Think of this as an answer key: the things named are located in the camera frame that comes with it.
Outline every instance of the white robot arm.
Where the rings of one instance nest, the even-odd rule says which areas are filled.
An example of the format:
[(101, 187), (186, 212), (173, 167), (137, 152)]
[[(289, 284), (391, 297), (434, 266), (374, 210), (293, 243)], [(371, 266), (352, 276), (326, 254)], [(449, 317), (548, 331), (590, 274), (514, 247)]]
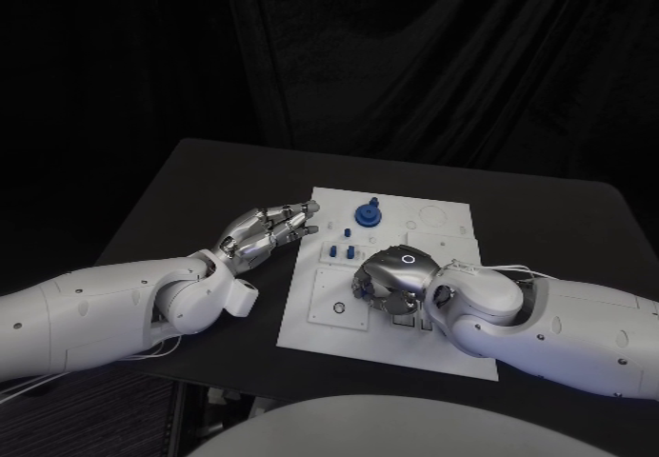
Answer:
[(554, 278), (515, 282), (457, 261), (440, 268), (405, 246), (366, 260), (353, 291), (390, 313), (423, 308), (470, 356), (587, 392), (659, 400), (659, 305), (646, 298)]
[(258, 290), (237, 275), (317, 231), (304, 223), (319, 209), (313, 201), (254, 209), (212, 250), (87, 268), (0, 297), (0, 382), (104, 365), (202, 331), (224, 309), (245, 317)]

